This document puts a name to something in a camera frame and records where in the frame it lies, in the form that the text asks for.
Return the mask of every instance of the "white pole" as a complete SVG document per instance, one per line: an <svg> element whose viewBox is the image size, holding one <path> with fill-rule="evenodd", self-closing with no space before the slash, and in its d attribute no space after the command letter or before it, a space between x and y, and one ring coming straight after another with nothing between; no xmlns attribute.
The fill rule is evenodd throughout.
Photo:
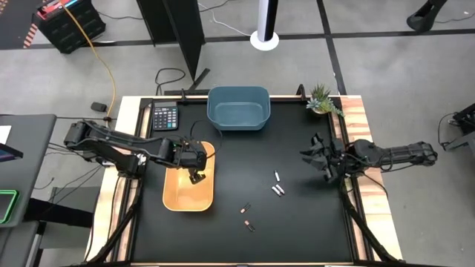
<svg viewBox="0 0 475 267"><path fill-rule="evenodd" d="M265 42L267 13L269 9L269 0L259 0L259 20L258 20L258 38L259 41Z"/></svg>
<svg viewBox="0 0 475 267"><path fill-rule="evenodd" d="M279 36L274 33L278 0L259 0L258 30L251 35L251 45L262 51L277 47Z"/></svg>

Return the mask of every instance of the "wooden table edge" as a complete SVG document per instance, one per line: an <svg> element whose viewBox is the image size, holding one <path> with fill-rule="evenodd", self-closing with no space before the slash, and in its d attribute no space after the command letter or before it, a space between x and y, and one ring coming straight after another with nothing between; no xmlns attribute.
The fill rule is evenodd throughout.
<svg viewBox="0 0 475 267"><path fill-rule="evenodd" d="M208 96L187 96L189 99L207 99ZM363 102L361 96L331 96L339 97L341 99L342 110L345 113L345 124L347 127L348 137L350 141L354 139L368 139L372 141L370 128L367 122L366 113L364 111ZM122 98L119 116L117 117L117 123L115 130L121 131L126 134L135 134L137 117L140 109L141 99L181 99L181 96L124 96ZM294 95L274 95L271 98L300 98L300 96ZM148 112L144 114L144 121L140 136L144 137L146 128L144 125L148 124ZM339 122L334 116L335 129L339 128ZM382 177L379 170L369 170L367 172L373 179L376 179L382 184ZM101 247L105 244L108 233L112 233L117 224L117 217L119 214L119 207L122 202L123 187L120 186L122 182L119 182L117 194L115 200L112 201L112 192L116 185L117 171L114 167L108 168L105 171L102 186L100 190L99 200L97 203L96 213L94 215L94 238L91 247L91 252L87 260L93 258ZM399 248L399 241L396 235L396 229L394 228L393 218L391 216L389 202L385 197L380 197L384 192L377 185L371 184L371 181L366 178L358 179L358 186L361 191L361 199L363 201L364 211L366 215L367 224L373 233L378 238L379 242L387 249L387 251L394 257L401 259L401 251ZM129 194L128 204L130 205L134 194ZM108 229L109 220L111 218L111 203L114 203L114 213L111 223L111 229ZM356 237L356 243L358 248L358 255L360 259L366 259L364 255L364 243L361 232L356 224L353 222L354 234ZM130 231L130 223L124 230L122 239L120 240L120 247L118 253L118 260L125 260L126 249L128 246L128 232Z"/></svg>

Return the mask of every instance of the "plant pot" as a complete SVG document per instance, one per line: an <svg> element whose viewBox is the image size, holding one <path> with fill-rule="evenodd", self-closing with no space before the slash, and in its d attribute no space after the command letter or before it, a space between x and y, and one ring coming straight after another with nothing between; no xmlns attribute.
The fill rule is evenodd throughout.
<svg viewBox="0 0 475 267"><path fill-rule="evenodd" d="M328 112L326 111L320 111L319 109L317 108L312 108L312 111L316 114L319 114L319 115L324 115L324 114L327 114Z"/></svg>

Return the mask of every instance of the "potted plant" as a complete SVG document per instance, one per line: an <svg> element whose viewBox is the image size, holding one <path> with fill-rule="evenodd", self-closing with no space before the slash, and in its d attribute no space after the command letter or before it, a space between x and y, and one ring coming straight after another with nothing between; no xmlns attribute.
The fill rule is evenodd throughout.
<svg viewBox="0 0 475 267"><path fill-rule="evenodd" d="M315 89L312 90L312 96L308 101L307 108L312 110L316 114L326 114L329 112L337 113L340 116L344 116L331 98L329 98L330 89L326 89L325 85L317 84Z"/></svg>

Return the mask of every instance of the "gray floor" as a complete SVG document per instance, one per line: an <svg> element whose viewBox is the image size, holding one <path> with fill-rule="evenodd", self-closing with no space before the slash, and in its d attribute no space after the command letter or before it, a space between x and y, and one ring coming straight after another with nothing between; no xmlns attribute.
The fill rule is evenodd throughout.
<svg viewBox="0 0 475 267"><path fill-rule="evenodd" d="M207 7L220 0L200 0ZM330 27L335 33L410 30L405 19L424 1L325 0ZM140 16L135 1L94 0L97 9L112 16ZM257 1L235 0L214 10L216 19L244 33L255 30ZM458 19L475 12L468 0L448 1L438 20ZM238 33L211 22L201 13L206 36ZM142 21L104 18L108 24L99 41L148 39ZM475 28L475 17L463 22L436 24L434 29ZM278 33L322 33L318 7L313 0L280 1ZM35 43L47 42L37 34ZM404 258L410 263L472 266L475 254L474 158L468 149L444 152L437 145L441 116L459 111L475 100L475 36L415 36L336 39L348 94L361 94L374 140L380 146L404 145L424 140L439 152L431 168L411 168L384 175L390 206ZM186 69L176 45L101 47L117 81L117 115L120 97L151 95L154 77L162 67ZM59 116L100 116L89 109L92 101L109 102L111 85L105 70L87 48L71 55L56 50L0 51L0 106L2 113L55 113ZM211 73L201 88L216 85L261 85L273 94L295 93L298 84L311 88L336 83L323 39L282 41L268 53L257 52L248 42L208 43L203 46L199 70ZM178 76L168 72L161 81ZM189 75L165 90L187 88ZM52 142L61 143L69 124L59 120ZM442 138L458 131L442 126ZM74 156L45 158L37 186L55 177L52 185L34 191L47 199L53 186L61 187L94 167ZM98 186L100 171L85 185ZM48 250L42 266L69 265L81 260L84 249Z"/></svg>

